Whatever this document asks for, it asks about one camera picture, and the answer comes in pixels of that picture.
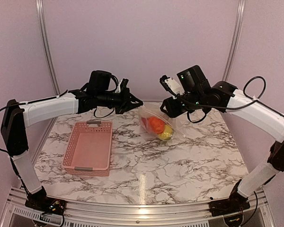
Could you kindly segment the clear zip top bag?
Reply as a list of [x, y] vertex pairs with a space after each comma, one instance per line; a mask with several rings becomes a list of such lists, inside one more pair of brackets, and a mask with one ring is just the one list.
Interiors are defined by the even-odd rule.
[[146, 103], [138, 107], [141, 127], [151, 136], [162, 141], [186, 138], [182, 124], [176, 118], [170, 118], [160, 110], [160, 105]]

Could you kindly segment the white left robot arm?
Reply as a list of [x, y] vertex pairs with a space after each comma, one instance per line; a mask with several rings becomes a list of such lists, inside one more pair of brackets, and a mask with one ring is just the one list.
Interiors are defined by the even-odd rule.
[[47, 195], [36, 174], [30, 150], [32, 128], [60, 116], [82, 114], [98, 107], [124, 114], [142, 106], [142, 100], [131, 93], [127, 84], [128, 79], [119, 81], [108, 71], [94, 70], [89, 81], [79, 89], [32, 101], [11, 99], [0, 109], [3, 114], [0, 134], [5, 145], [0, 151], [8, 155], [12, 169], [24, 187], [27, 207], [63, 213], [65, 206], [64, 200]]

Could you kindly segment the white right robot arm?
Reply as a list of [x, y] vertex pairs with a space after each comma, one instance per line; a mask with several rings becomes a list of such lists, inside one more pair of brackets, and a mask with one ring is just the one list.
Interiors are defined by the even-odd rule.
[[190, 115], [202, 110], [207, 115], [212, 109], [238, 117], [273, 139], [269, 155], [247, 176], [240, 179], [226, 199], [209, 203], [212, 216], [228, 215], [250, 208], [248, 198], [284, 172], [284, 113], [247, 94], [226, 81], [210, 85], [200, 66], [195, 65], [177, 74], [178, 80], [163, 75], [160, 84], [171, 94], [163, 100], [161, 111], [170, 118]]

